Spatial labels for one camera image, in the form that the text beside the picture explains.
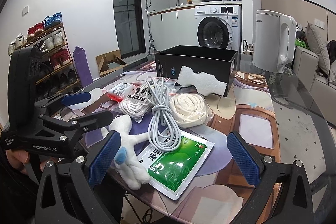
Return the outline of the left human hand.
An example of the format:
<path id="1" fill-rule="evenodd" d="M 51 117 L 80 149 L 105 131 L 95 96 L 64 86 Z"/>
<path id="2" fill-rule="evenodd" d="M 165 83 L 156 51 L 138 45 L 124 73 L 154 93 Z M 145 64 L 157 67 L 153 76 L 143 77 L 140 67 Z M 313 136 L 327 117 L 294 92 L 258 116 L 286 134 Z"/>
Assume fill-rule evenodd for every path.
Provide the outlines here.
<path id="1" fill-rule="evenodd" d="M 30 162 L 30 154 L 25 150 L 7 150 L 7 159 L 10 165 L 23 174 L 28 174 L 25 165 Z"/>

